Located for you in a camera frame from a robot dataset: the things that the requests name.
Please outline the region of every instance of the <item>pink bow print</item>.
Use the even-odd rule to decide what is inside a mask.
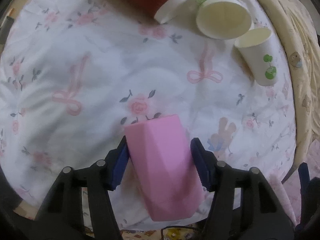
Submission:
[[[82,110],[82,104],[73,98],[78,94],[82,87],[81,78],[85,63],[89,57],[84,56],[81,60],[78,73],[76,72],[76,65],[71,66],[71,81],[67,91],[59,90],[53,93],[52,101],[64,103],[67,105],[67,113],[73,116],[79,115]]]
[[[208,42],[206,41],[204,45],[204,51],[202,52],[201,58],[199,60],[200,72],[191,70],[187,73],[187,79],[190,83],[196,84],[205,78],[210,79],[216,83],[221,83],[221,81],[223,80],[223,75],[220,72],[212,70],[212,58],[214,52],[212,51],[208,56],[207,53]],[[206,64],[210,67],[210,69],[205,69]]]

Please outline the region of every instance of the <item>white floral bed sheet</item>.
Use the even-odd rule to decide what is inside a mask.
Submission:
[[[273,29],[256,0],[242,1],[252,27]],[[30,0],[0,61],[0,164],[9,183],[39,207],[63,167],[88,167],[118,145],[124,125],[169,114],[232,167],[283,178],[296,146],[285,53],[274,44],[279,81],[261,87],[233,42],[201,35],[191,12],[157,25],[124,0]],[[208,215],[206,193],[190,219],[153,222],[137,185],[129,161],[110,192],[120,229]]]

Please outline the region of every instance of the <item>screw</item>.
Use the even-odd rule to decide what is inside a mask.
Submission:
[[[226,166],[226,163],[224,161],[217,161],[217,165],[223,168],[224,166]]]
[[[98,160],[97,161],[97,165],[99,166],[99,167],[102,167],[102,166],[104,166],[106,164],[106,162],[104,161],[104,160]]]
[[[259,174],[260,170],[257,167],[252,167],[250,171],[254,174]]]
[[[71,168],[70,167],[65,167],[63,168],[63,173],[69,173],[71,171]]]

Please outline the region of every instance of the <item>pink hexagonal cup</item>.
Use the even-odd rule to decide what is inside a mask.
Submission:
[[[138,122],[124,132],[151,219],[191,217],[204,192],[179,117]]]

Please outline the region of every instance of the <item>white paper cup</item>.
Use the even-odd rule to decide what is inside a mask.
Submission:
[[[235,47],[261,86],[273,86],[278,81],[275,44],[276,37],[268,28],[252,29],[235,41]]]
[[[196,0],[168,0],[156,12],[154,19],[160,23],[166,23],[193,5]]]
[[[234,39],[251,27],[251,15],[240,0],[198,0],[198,3],[197,26],[210,38]]]

